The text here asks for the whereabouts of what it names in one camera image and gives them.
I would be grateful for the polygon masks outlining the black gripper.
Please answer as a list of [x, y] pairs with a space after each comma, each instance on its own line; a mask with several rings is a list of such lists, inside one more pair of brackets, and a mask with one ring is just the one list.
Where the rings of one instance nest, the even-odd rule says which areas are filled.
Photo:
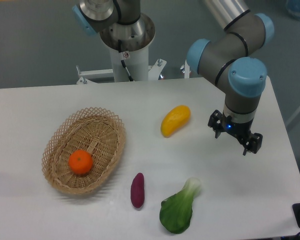
[[236, 138], [243, 145], [243, 155], [247, 153], [256, 154], [262, 146], [263, 135], [251, 133], [251, 125], [254, 120], [254, 112], [239, 114], [224, 110], [223, 113], [217, 109], [210, 115], [208, 126], [214, 131], [217, 139], [225, 132]]

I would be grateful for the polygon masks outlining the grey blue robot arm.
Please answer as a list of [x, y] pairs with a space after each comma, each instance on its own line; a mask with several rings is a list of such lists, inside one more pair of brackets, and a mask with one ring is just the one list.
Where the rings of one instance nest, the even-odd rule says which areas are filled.
[[[266, 86], [267, 68], [251, 54], [274, 35], [272, 20], [251, 13], [242, 0], [207, 0], [209, 11], [225, 32], [216, 42], [195, 41], [186, 55], [189, 68], [225, 94], [223, 111], [208, 121], [215, 136], [226, 132], [244, 152], [257, 153], [263, 136], [251, 125]], [[99, 34], [110, 52], [116, 82], [148, 81], [148, 48], [155, 37], [153, 21], [138, 0], [81, 0], [73, 14], [87, 35]]]

